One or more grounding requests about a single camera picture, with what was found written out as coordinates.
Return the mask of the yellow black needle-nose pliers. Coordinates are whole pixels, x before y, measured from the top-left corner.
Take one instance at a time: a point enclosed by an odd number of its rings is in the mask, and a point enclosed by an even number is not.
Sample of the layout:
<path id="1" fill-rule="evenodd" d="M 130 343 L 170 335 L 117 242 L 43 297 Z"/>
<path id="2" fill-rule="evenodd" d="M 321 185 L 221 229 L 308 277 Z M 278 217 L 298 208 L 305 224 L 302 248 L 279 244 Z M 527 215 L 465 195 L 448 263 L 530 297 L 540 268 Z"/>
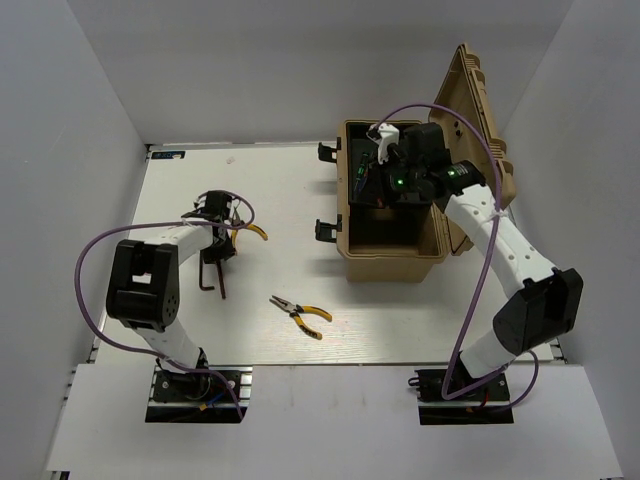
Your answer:
<path id="1" fill-rule="evenodd" d="M 232 223 L 233 226 L 238 226 L 238 225 L 243 223 L 243 221 L 240 218 L 240 215 L 239 215 L 239 213 L 237 211 L 234 211 L 234 213 L 233 213 L 233 215 L 231 217 L 231 223 Z M 253 233 L 256 233 L 264 241 L 267 241 L 269 239 L 268 234 L 261 227 L 259 227 L 257 225 L 249 224 L 246 227 L 246 230 L 251 231 Z M 232 244 L 233 248 L 236 248 L 237 236 L 238 236 L 238 230 L 232 230 L 231 234 L 230 234 L 230 238 L 231 238 L 231 244 Z"/>

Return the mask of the black green precision screwdriver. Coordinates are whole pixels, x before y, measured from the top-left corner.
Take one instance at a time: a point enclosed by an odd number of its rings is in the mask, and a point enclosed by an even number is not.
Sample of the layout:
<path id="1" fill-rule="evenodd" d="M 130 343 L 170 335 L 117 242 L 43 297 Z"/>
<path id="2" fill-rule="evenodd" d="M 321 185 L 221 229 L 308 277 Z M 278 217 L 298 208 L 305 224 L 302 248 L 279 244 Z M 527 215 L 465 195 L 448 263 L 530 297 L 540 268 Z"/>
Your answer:
<path id="1" fill-rule="evenodd" d="M 356 170 L 356 181 L 360 182 L 368 175 L 370 163 L 372 161 L 372 155 L 369 151 L 365 151 L 360 156 L 358 168 Z"/>

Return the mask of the dark brown hex key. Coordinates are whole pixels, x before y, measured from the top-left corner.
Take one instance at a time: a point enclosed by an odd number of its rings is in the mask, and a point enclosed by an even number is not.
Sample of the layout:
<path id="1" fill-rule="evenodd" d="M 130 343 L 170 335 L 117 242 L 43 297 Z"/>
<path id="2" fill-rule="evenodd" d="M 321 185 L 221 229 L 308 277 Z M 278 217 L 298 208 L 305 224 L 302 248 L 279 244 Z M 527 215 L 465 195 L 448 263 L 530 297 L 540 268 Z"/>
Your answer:
<path id="1" fill-rule="evenodd" d="M 221 260 L 217 260 L 216 261 L 216 272 L 217 272 L 217 278 L 218 278 L 218 285 L 219 285 L 219 289 L 220 289 L 220 295 L 221 298 L 223 300 L 226 299 L 226 287 L 225 287 L 225 282 L 224 282 L 224 272 L 223 272 L 223 266 L 222 266 L 222 261 Z"/>

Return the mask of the tan plastic toolbox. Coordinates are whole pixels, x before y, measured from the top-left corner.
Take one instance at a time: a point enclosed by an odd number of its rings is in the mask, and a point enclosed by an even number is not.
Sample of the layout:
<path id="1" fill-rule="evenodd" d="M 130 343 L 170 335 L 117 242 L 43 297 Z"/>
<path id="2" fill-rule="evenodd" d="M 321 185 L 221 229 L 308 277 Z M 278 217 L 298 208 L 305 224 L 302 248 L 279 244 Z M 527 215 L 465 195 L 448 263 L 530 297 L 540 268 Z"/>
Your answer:
<path id="1" fill-rule="evenodd" d="M 507 160 L 507 146 L 498 133 L 486 92 L 486 80 L 479 57 L 461 44 L 456 48 L 443 80 L 436 104 L 426 121 L 395 120 L 393 125 L 437 123 L 444 132 L 453 162 L 471 161 L 490 185 L 502 185 L 501 204 L 508 206 L 516 196 L 513 166 Z M 351 282 L 420 283 L 431 268 L 450 255 L 458 256 L 473 246 L 469 238 L 436 206 L 419 209 L 365 209 L 348 203 L 346 123 L 339 130 L 341 150 L 337 159 L 337 214 L 342 215 L 342 232 L 337 250 L 347 265 Z"/>

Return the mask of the blue red handled screwdriver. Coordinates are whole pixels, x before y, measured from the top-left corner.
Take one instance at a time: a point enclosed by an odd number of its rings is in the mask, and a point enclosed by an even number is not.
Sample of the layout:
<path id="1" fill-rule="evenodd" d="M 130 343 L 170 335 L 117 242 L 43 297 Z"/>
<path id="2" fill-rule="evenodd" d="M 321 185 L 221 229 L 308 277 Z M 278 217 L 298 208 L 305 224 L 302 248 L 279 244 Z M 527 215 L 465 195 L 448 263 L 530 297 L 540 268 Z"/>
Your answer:
<path id="1" fill-rule="evenodd" d="M 362 177 L 357 178 L 356 180 L 356 184 L 354 187 L 354 195 L 355 196 L 359 196 L 360 193 L 362 192 L 362 190 L 364 189 L 366 183 L 368 180 L 368 176 L 367 175 L 363 175 Z"/>

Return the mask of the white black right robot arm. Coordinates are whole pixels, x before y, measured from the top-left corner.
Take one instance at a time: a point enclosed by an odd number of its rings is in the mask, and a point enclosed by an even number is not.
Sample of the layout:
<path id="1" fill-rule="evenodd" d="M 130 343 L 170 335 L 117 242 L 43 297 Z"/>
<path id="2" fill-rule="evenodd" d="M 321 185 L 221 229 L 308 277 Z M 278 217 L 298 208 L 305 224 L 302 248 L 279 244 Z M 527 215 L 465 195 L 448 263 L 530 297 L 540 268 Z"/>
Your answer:
<path id="1" fill-rule="evenodd" d="M 574 328 L 583 279 L 573 268 L 559 269 L 502 216 L 483 173 L 469 160 L 452 161 L 439 125 L 399 131 L 381 123 L 367 135 L 377 144 L 394 196 L 416 194 L 435 204 L 484 251 L 483 267 L 495 273 L 507 297 L 486 334 L 455 348 L 455 362 L 445 375 L 446 398 L 475 398 L 489 376 Z"/>

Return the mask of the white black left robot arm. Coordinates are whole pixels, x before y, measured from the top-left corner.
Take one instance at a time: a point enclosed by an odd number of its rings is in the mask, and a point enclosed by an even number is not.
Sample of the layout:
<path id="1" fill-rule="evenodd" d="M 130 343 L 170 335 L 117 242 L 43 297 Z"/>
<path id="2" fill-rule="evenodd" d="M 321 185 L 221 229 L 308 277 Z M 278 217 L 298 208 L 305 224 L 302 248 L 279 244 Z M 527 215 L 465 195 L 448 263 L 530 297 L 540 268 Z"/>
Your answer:
<path id="1" fill-rule="evenodd" d="M 199 288 L 207 265 L 217 269 L 224 286 L 222 263 L 235 255 L 232 232 L 233 196 L 209 191 L 200 196 L 183 222 L 146 240 L 123 240 L 115 251 L 106 298 L 107 314 L 140 336 L 149 349 L 160 354 L 160 366 L 179 372 L 177 387 L 188 398 L 199 399 L 211 387 L 211 374 L 204 368 L 204 350 L 192 341 L 178 319 L 180 266 L 198 260 Z"/>

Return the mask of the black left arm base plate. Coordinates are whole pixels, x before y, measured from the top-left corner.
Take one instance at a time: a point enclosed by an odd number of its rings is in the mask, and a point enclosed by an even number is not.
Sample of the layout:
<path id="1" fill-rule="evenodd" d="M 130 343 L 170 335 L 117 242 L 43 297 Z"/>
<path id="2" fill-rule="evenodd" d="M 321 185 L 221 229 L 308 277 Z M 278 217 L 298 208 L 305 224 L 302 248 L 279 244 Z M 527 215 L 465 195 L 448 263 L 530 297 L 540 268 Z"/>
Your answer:
<path id="1" fill-rule="evenodd" d="M 157 367 L 152 377 L 146 407 L 148 424 L 240 424 L 233 397 L 225 385 L 233 389 L 242 415 L 249 407 L 252 368 L 222 367 L 208 377 L 169 372 Z"/>

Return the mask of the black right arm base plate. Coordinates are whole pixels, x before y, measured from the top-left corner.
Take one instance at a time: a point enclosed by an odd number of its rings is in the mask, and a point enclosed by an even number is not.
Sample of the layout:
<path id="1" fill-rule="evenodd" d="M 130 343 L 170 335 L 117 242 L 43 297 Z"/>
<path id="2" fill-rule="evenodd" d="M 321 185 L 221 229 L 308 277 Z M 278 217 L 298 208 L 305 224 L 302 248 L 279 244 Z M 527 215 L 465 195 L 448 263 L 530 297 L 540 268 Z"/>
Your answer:
<path id="1" fill-rule="evenodd" d="M 442 386 L 446 368 L 415 370 L 408 388 L 416 394 L 421 426 L 508 425 L 514 423 L 506 375 L 446 400 Z"/>

